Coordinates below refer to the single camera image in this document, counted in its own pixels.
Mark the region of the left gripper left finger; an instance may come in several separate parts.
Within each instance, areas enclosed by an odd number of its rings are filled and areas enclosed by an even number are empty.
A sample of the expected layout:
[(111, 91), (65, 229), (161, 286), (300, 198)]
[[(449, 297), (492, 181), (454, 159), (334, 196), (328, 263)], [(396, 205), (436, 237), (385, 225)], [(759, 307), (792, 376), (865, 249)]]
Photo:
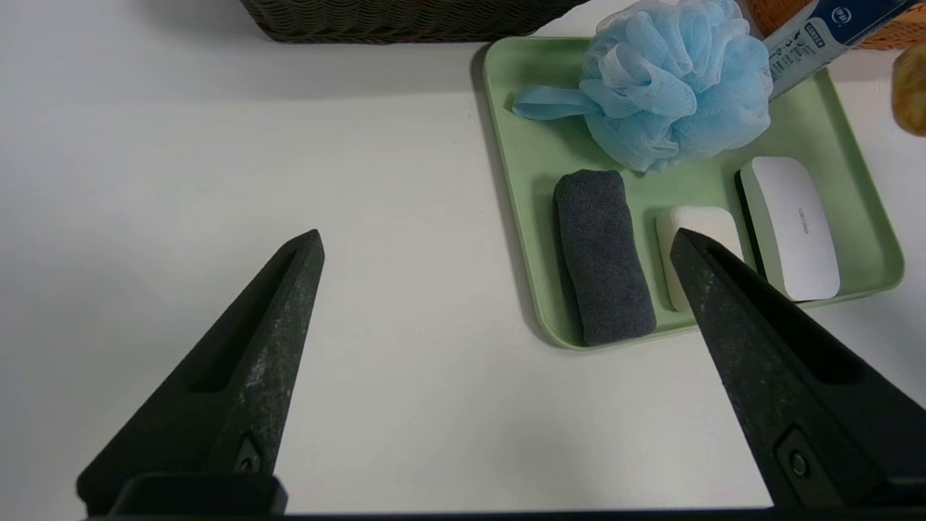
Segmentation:
[(274, 469), (325, 251), (284, 243), (80, 473), (89, 517), (272, 517)]

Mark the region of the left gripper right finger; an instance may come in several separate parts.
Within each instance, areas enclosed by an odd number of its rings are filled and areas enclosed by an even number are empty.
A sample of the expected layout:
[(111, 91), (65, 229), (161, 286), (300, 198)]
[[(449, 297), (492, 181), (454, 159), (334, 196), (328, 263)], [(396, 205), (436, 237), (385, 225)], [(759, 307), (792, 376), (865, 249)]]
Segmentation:
[(669, 257), (775, 507), (924, 508), (919, 403), (707, 235)]

